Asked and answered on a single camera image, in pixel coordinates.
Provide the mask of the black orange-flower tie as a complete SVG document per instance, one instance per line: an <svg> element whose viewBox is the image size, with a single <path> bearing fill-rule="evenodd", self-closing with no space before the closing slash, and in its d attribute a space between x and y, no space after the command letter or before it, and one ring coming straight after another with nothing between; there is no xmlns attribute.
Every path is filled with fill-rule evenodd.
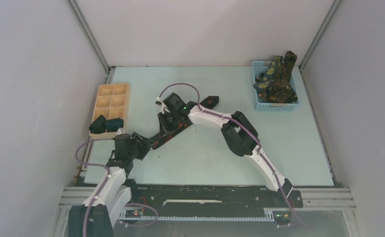
<svg viewBox="0 0 385 237"><path fill-rule="evenodd" d="M148 139L148 145L156 150L193 124L221 129L223 124L219 120L210 120L209 115L205 116L198 109L200 106L204 110L211 110L219 101L219 96L207 96L199 104L193 101L184 103L176 93L171 93L164 100L157 97L155 103L161 107L161 112L157 114L159 132Z"/></svg>

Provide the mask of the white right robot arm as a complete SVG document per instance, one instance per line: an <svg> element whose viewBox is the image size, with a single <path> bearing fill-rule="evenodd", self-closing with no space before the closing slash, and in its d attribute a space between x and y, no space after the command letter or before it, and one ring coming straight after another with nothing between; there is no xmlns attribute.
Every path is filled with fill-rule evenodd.
<svg viewBox="0 0 385 237"><path fill-rule="evenodd" d="M229 150L236 156L248 158L262 174L266 188L271 190L271 202L284 206L290 200L293 185L267 158L258 133L247 117L240 111L217 112L214 108L218 103L218 96L208 96L200 103L185 103L176 93L165 99L157 97L156 104L161 108L157 115L159 133L152 137L152 149L158 149L193 124L219 129Z"/></svg>

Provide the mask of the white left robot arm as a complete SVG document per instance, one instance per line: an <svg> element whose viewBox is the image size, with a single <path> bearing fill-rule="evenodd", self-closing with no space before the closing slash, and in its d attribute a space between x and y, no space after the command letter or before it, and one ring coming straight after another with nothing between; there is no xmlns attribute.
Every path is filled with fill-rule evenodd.
<svg viewBox="0 0 385 237"><path fill-rule="evenodd" d="M71 207L68 214L70 237L112 237L122 209L138 202L139 192L123 184L133 168L133 161L143 160L152 142L136 132L117 134L112 141L115 148L106 164L77 160L87 166L103 168L104 175L82 204Z"/></svg>

